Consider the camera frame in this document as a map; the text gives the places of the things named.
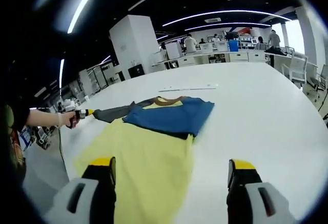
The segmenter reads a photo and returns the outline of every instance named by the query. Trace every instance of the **ceiling light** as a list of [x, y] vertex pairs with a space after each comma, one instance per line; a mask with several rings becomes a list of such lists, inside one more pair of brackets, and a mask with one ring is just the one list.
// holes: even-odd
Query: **ceiling light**
[[76, 9], [76, 11], [74, 13], [74, 16], [73, 16], [73, 18], [71, 20], [71, 24], [70, 24], [70, 26], [68, 28], [67, 33], [71, 33], [73, 31], [73, 29], [75, 27], [75, 24], [77, 22], [77, 19], [80, 16], [80, 14], [81, 14], [84, 6], [87, 4], [87, 2], [88, 2], [88, 0], [81, 0], [80, 4], [78, 5], [78, 7], [77, 7], [77, 9]]
[[163, 36], [163, 37], [157, 38], [157, 40], [160, 40], [160, 39], [162, 39], [162, 38], [166, 38], [166, 37], [168, 37], [168, 35], [165, 35], [165, 36]]
[[231, 24], [247, 24], [247, 25], [266, 26], [266, 27], [271, 26], [271, 25], [262, 24], [262, 23], [217, 23], [217, 24], [199, 26], [199, 27], [195, 27], [195, 28], [188, 28], [188, 29], [185, 29], [185, 31], [189, 31], [189, 30], [193, 30], [193, 29], [197, 29], [197, 28], [210, 27], [210, 26], [231, 25]]
[[245, 12], [245, 13], [255, 13], [255, 14], [262, 14], [262, 15], [271, 15], [271, 16], [279, 17], [279, 18], [287, 20], [287, 21], [291, 21], [291, 19], [289, 19], [287, 17], [281, 16], [281, 15], [276, 15], [276, 14], [271, 14], [271, 13], [267, 13], [267, 12], [262, 12], [262, 11], [255, 11], [255, 10], [221, 10], [221, 11], [212, 11], [212, 12], [187, 16], [187, 17], [184, 17], [184, 18], [181, 18], [181, 19], [166, 23], [166, 24], [163, 25], [163, 27], [165, 27], [167, 25], [170, 25], [170, 24], [173, 24], [173, 23], [177, 23], [177, 22], [182, 21], [182, 20], [194, 18], [194, 17], [197, 17], [197, 16], [217, 14], [217, 13], [234, 13], [234, 12]]
[[173, 39], [169, 39], [168, 41], [166, 41], [165, 43], [169, 43], [169, 42], [173, 42], [173, 41], [176, 41], [176, 40], [180, 40], [180, 39], [183, 39], [185, 38], [185, 36], [183, 37], [180, 37], [180, 38], [173, 38]]
[[42, 87], [35, 95], [34, 97], [39, 97], [42, 93], [44, 93], [46, 91], [47, 88]]
[[59, 88], [62, 88], [62, 76], [63, 76], [63, 67], [65, 59], [62, 59], [60, 62], [60, 71], [59, 71]]
[[43, 98], [43, 100], [46, 100], [48, 97], [50, 97], [50, 94], [48, 94], [47, 96], [45, 96], [45, 97]]
[[104, 60], [101, 61], [101, 64], [106, 61], [107, 59], [109, 59], [111, 57], [111, 55], [109, 55], [108, 57], [106, 57]]

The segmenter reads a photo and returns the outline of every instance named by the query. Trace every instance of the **desk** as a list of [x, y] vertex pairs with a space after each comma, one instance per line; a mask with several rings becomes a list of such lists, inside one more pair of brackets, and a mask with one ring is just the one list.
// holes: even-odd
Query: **desk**
[[[167, 86], [218, 84], [216, 90], [159, 93]], [[254, 164], [264, 182], [289, 201], [296, 218], [320, 197], [328, 173], [328, 130], [309, 99], [263, 63], [205, 64], [159, 71], [105, 88], [81, 108], [108, 109], [158, 95], [200, 97], [215, 103], [193, 144], [192, 179], [176, 223], [228, 223], [228, 162]], [[70, 179], [73, 158], [107, 123], [87, 117], [63, 127], [63, 154]]]
[[168, 63], [168, 62], [179, 61], [179, 60], [193, 58], [193, 57], [202, 57], [202, 56], [217, 55], [217, 54], [236, 54], [236, 53], [247, 53], [247, 54], [248, 53], [259, 53], [259, 54], [266, 54], [266, 55], [270, 55], [270, 56], [279, 56], [279, 57], [287, 58], [287, 59], [292, 58], [291, 55], [283, 56], [283, 55], [278, 55], [278, 54], [273, 54], [273, 53], [267, 53], [262, 50], [239, 50], [239, 51], [223, 51], [223, 52], [214, 51], [211, 53], [201, 53], [201, 51], [197, 51], [194, 54], [187, 54], [187, 55], [179, 57], [179, 58], [170, 59], [170, 60], [166, 60], [166, 61], [162, 61], [162, 62], [153, 64], [153, 67], [160, 65], [160, 64]]

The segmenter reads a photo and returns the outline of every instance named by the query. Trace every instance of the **black ceiling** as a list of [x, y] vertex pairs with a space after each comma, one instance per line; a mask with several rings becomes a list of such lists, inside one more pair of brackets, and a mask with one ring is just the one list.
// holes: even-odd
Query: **black ceiling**
[[[149, 16], [156, 32], [168, 32], [173, 37], [185, 34], [186, 28], [205, 25], [204, 19], [207, 18], [220, 17], [222, 23], [258, 23], [266, 17], [250, 13], [212, 14], [162, 27], [193, 14], [236, 9], [275, 13], [288, 6], [300, 6], [298, 0], [146, 0], [129, 12], [128, 9], [140, 0], [89, 0], [73, 33], [67, 34], [67, 28], [60, 28], [57, 22], [62, 17], [60, 21], [66, 22], [68, 27], [74, 10], [67, 13], [63, 10], [75, 3], [74, 0], [50, 0], [38, 11], [32, 10], [34, 1], [17, 0], [9, 7], [7, 57], [9, 62], [16, 60], [19, 79], [24, 80], [17, 83], [33, 95], [58, 79], [62, 58], [65, 58], [63, 83], [67, 84], [77, 77], [80, 70], [100, 63], [108, 55], [115, 57], [108, 32], [127, 14]], [[296, 15], [290, 13], [288, 17], [293, 19]], [[266, 24], [281, 21], [275, 18]]]

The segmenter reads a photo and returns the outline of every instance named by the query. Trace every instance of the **office floor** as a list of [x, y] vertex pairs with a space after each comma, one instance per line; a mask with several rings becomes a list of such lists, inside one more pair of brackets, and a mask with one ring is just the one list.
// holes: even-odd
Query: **office floor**
[[23, 188], [41, 215], [51, 208], [55, 194], [69, 182], [59, 153], [58, 130], [50, 140], [47, 150], [34, 143], [25, 154], [27, 172]]
[[[324, 92], [319, 91], [320, 97], [318, 98], [318, 100], [316, 102], [314, 102], [314, 100], [316, 99], [316, 92], [313, 91], [313, 87], [311, 87], [311, 85], [306, 84], [305, 86], [303, 86], [303, 93], [309, 98], [309, 100], [313, 103], [313, 105], [318, 110], [320, 108], [320, 106], [322, 105], [322, 102], [324, 100], [325, 95], [327, 94], [327, 91], [324, 91]], [[319, 111], [319, 114], [321, 115], [321, 117], [324, 117], [327, 113], [328, 113], [328, 97], [324, 101], [324, 104]]]

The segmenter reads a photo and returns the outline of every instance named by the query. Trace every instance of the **drawer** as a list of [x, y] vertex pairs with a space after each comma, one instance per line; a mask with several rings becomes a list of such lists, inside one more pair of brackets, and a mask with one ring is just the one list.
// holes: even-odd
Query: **drawer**
[[180, 60], [178, 60], [178, 63], [179, 63], [179, 66], [196, 64], [195, 58], [193, 58], [193, 57], [186, 58], [186, 59], [180, 59]]
[[246, 52], [243, 53], [230, 53], [230, 61], [234, 62], [235, 60], [244, 60], [248, 61], [248, 54]]
[[196, 65], [196, 64], [185, 64], [185, 65], [179, 65], [179, 67], [188, 67], [188, 66], [193, 66], [193, 65]]
[[250, 62], [266, 62], [264, 52], [249, 52], [248, 60]]

